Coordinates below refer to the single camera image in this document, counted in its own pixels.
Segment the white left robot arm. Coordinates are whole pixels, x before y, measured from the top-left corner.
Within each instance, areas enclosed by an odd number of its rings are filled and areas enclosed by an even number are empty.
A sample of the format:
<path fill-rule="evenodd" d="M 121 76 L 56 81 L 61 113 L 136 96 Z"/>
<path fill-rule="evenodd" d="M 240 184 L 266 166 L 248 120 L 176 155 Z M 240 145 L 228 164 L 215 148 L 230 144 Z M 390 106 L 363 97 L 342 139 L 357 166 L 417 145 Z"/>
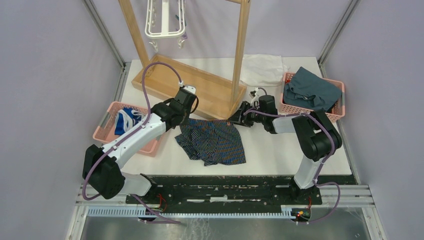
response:
<path fill-rule="evenodd" d="M 143 174 L 129 174 L 121 169 L 146 144 L 170 129 L 188 123 L 193 104 L 199 101 L 196 88 L 181 87 L 174 98 L 157 103 L 142 121 L 112 142 L 98 147 L 91 145 L 84 157 L 82 197 L 86 201 L 101 196 L 108 200 L 118 194 L 137 195 L 150 204 L 158 191 Z M 97 195 L 87 196 L 87 186 Z"/>

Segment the navy striped boxer underwear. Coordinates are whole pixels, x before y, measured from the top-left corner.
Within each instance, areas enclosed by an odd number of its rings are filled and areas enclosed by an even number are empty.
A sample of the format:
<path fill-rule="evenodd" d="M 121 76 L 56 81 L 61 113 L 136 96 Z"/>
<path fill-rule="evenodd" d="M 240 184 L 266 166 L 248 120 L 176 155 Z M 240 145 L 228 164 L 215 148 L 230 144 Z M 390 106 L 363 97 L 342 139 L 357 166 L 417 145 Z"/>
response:
<path fill-rule="evenodd" d="M 180 131 L 174 139 L 190 160 L 202 160 L 205 167 L 246 163 L 241 135 L 226 120 L 190 118 Z"/>

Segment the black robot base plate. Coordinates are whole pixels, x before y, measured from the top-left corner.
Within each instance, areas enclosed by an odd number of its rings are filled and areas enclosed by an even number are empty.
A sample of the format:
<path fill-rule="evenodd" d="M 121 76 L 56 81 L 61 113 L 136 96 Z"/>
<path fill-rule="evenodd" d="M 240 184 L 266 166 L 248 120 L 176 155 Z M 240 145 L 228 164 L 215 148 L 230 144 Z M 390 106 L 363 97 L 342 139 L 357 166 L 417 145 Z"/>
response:
<path fill-rule="evenodd" d="M 166 214 L 279 213 L 281 206 L 322 205 L 320 190 L 296 190 L 292 176 L 152 175 L 140 199 Z"/>

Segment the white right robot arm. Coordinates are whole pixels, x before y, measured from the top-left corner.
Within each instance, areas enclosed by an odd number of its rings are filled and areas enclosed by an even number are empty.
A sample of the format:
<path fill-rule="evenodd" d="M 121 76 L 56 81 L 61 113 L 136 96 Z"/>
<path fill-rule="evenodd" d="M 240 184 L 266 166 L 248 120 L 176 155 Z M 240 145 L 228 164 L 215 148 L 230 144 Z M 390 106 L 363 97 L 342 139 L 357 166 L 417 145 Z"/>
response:
<path fill-rule="evenodd" d="M 268 94 L 254 103 L 243 101 L 228 120 L 245 127 L 259 123 L 270 134 L 296 134 L 303 157 L 288 191 L 295 204 L 309 198 L 308 190 L 318 185 L 324 163 L 342 146 L 342 138 L 324 110 L 279 114 L 274 96 Z"/>

